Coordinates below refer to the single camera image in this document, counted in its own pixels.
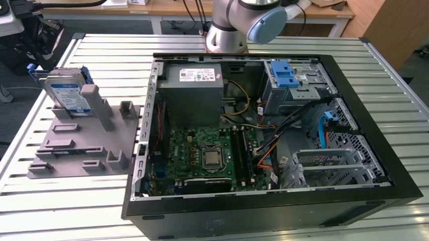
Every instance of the metal table frame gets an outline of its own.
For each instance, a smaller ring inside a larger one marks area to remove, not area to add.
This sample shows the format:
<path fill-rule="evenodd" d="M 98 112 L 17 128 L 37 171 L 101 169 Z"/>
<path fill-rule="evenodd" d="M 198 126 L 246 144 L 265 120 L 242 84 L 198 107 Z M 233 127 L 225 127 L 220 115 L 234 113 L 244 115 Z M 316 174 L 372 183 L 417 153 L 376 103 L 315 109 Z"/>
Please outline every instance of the metal table frame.
<path fill-rule="evenodd" d="M 141 12 L 134 15 L 111 15 L 111 14 L 53 14 L 45 13 L 46 19 L 61 19 L 61 20 L 148 20 L 152 21 L 154 34 L 162 34 L 162 21 L 192 21 L 190 16 L 168 16 L 168 15 L 150 15 L 146 11 L 131 11 Z M 308 24 L 333 24 L 333 28 L 329 33 L 329 37 L 341 37 L 344 29 L 347 28 L 349 18 L 331 18 L 331 19 L 308 19 Z M 288 20 L 288 23 L 301 24 L 304 18 L 295 18 Z"/>
<path fill-rule="evenodd" d="M 357 91 L 426 195 L 351 226 L 250 233 L 201 240 L 428 240 L 429 109 L 369 43 L 359 39 L 277 38 L 252 53 L 329 54 Z M 74 39 L 59 66 L 91 70 L 110 104 L 145 104 L 154 52 L 205 52 L 200 36 L 93 35 Z M 27 167 L 54 114 L 43 91 L 0 162 L 0 236 L 5 240 L 148 240 L 121 219 L 126 175 L 31 180 Z"/>

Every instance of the white table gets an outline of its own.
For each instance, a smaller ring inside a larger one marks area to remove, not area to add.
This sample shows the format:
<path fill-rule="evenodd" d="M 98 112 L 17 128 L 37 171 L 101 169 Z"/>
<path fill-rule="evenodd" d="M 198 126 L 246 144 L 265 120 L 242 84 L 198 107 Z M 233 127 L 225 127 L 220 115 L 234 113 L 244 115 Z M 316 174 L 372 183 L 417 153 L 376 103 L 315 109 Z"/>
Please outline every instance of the white table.
<path fill-rule="evenodd" d="M 277 38 L 252 53 L 331 54 L 426 195 L 351 226 L 200 240 L 428 240 L 429 111 L 371 44 L 357 39 Z M 93 35 L 74 39 L 59 66 L 85 64 L 110 104 L 145 104 L 154 52 L 205 51 L 200 36 Z M 31 180 L 27 167 L 51 124 L 45 91 L 0 162 L 0 235 L 7 240 L 148 240 L 121 219 L 126 175 Z"/>

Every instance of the power supply label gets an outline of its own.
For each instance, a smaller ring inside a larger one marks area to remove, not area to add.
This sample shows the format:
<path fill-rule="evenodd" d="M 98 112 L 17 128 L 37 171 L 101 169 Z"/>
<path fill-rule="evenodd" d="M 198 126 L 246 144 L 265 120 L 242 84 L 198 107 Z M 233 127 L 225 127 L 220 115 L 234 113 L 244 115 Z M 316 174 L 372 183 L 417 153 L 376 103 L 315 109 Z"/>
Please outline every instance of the power supply label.
<path fill-rule="evenodd" d="M 181 69 L 181 82 L 216 80 L 216 69 Z"/>
<path fill-rule="evenodd" d="M 77 84 L 51 84 L 55 96 L 65 108 L 74 113 L 87 113 L 91 107 L 81 95 L 81 88 Z"/>

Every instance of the white sticker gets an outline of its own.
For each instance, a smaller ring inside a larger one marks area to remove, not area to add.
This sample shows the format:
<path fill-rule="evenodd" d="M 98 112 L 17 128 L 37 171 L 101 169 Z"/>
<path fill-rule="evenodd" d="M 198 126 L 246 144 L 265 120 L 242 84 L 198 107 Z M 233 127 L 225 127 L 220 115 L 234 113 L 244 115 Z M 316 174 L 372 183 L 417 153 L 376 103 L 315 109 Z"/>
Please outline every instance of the white sticker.
<path fill-rule="evenodd" d="M 280 161 L 280 164 L 287 164 L 287 163 L 288 163 L 288 160 L 289 160 L 288 157 L 283 157 L 283 158 L 281 158 L 281 161 Z"/>
<path fill-rule="evenodd" d="M 181 69 L 180 81 L 216 81 L 216 69 Z"/>
<path fill-rule="evenodd" d="M 69 152 L 53 152 L 53 154 L 62 155 L 62 154 L 69 154 Z"/>
<path fill-rule="evenodd" d="M 277 182 L 280 181 L 280 178 L 276 176 L 274 172 L 272 172 L 270 178 L 273 182 L 277 184 Z"/>
<path fill-rule="evenodd" d="M 297 80 L 308 80 L 307 75 L 296 75 Z"/>
<path fill-rule="evenodd" d="M 258 115 L 264 115 L 264 107 L 258 106 Z"/>
<path fill-rule="evenodd" d="M 130 11 L 131 14 L 149 14 L 149 11 Z"/>
<path fill-rule="evenodd" d="M 90 112 L 91 107 L 81 95 L 81 88 L 77 84 L 51 84 L 51 88 L 57 98 L 70 112 Z"/>

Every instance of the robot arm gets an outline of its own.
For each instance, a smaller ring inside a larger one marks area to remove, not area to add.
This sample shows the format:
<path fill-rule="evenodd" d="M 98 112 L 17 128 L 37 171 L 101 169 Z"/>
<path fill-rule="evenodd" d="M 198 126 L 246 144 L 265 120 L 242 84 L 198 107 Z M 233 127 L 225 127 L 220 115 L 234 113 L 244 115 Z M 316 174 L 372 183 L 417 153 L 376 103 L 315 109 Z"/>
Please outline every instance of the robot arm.
<path fill-rule="evenodd" d="M 256 44 L 269 43 L 288 20 L 280 4 L 280 0 L 214 1 L 208 49 L 214 53 L 242 53 L 246 51 L 246 39 Z"/>

